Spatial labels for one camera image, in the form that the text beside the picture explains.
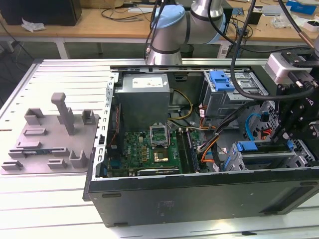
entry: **metal table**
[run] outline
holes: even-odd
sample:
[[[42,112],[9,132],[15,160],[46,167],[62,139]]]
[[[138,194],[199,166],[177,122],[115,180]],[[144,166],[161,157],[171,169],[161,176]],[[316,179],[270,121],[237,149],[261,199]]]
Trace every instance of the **metal table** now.
[[[188,59],[184,64],[229,65],[228,59]],[[263,65],[266,60],[240,59],[237,65]],[[93,109],[103,114],[103,98],[110,65],[144,65],[131,60],[45,60],[33,64],[0,110],[0,161],[25,124],[27,108],[41,107],[56,114],[50,102],[53,92],[64,92],[75,114]],[[85,173],[0,176],[1,238],[88,237],[113,238],[228,238],[250,239],[319,237],[319,196],[284,216],[234,218],[203,222],[106,228],[92,202],[82,200]]]

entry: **yellow wire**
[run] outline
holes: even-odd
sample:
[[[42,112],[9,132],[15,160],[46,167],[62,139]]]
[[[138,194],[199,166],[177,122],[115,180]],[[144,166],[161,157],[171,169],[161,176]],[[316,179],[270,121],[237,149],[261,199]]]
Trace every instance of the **yellow wire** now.
[[[176,89],[173,89],[173,90],[176,91],[176,92],[179,92],[183,97],[185,97],[185,99],[187,99],[187,101],[189,102],[189,105],[190,105],[190,110],[189,110],[188,114],[186,114],[185,116],[180,116],[180,117],[176,117],[176,118],[168,118],[168,119],[169,120],[170,119],[171,120],[180,120],[180,119],[182,120],[184,118],[189,117],[191,115],[192,111],[193,111],[193,104],[191,103],[190,99],[184,93],[182,93],[181,91],[176,90]]]

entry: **floor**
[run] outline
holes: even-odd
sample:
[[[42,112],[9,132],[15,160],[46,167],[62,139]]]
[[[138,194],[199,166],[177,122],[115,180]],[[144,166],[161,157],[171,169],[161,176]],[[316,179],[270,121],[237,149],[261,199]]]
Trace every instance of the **floor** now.
[[[143,58],[144,44],[133,43],[103,43],[104,53],[99,55],[96,43],[67,43],[66,47],[71,58]],[[34,57],[42,59],[59,59],[59,52],[55,43],[50,42],[26,42],[25,49]],[[187,52],[185,45],[181,51]],[[267,50],[270,47],[257,47],[259,50]],[[216,58],[218,45],[194,45],[193,58]],[[255,54],[243,52],[241,58],[268,58],[269,54]],[[16,45],[14,53],[0,53],[0,108],[19,83],[32,60]]]

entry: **wooden desk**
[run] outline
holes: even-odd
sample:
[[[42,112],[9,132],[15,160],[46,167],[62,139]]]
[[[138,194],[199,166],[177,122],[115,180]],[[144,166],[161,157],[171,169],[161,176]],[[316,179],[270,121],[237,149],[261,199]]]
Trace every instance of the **wooden desk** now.
[[[233,7],[243,7],[247,10],[250,6],[248,2],[228,1]],[[264,0],[269,4],[278,4],[273,0]],[[257,5],[265,5],[257,0]],[[126,17],[135,15],[136,13],[114,13],[112,17]],[[313,18],[313,16],[297,14],[304,18]],[[38,42],[55,42],[62,59],[68,59],[69,55],[64,46],[65,42],[126,42],[126,43],[144,43],[149,33],[149,21],[143,16],[141,20],[136,22],[117,22],[112,21],[101,16],[99,9],[83,9],[82,16],[76,26],[46,26],[46,30],[39,32],[28,32],[21,26],[8,26],[5,24],[7,30],[19,41],[38,41]],[[245,20],[246,16],[237,16],[239,20]],[[274,29],[271,25],[273,17],[261,16],[258,25],[251,25],[254,34],[247,41],[247,45],[272,45],[272,46],[292,46],[304,44],[299,38],[298,34],[292,27]],[[311,39],[317,37],[317,33],[305,30]],[[235,38],[234,26],[230,25],[227,35]],[[12,41],[12,38],[1,28],[0,41]],[[225,57],[225,52],[230,43],[222,37],[216,44],[221,44],[219,50],[219,57]],[[102,51],[101,44],[99,44],[99,51]]]

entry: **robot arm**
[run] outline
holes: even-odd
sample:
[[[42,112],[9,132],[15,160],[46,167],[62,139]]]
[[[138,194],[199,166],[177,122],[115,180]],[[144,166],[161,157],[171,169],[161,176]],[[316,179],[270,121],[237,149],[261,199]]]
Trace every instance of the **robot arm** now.
[[[211,16],[216,26],[224,30],[225,16],[221,7],[222,0],[214,0]],[[180,45],[211,44],[220,35],[213,28],[207,16],[209,0],[197,0],[191,11],[181,5],[167,5],[159,16],[152,45],[148,49],[148,65],[180,65]]]

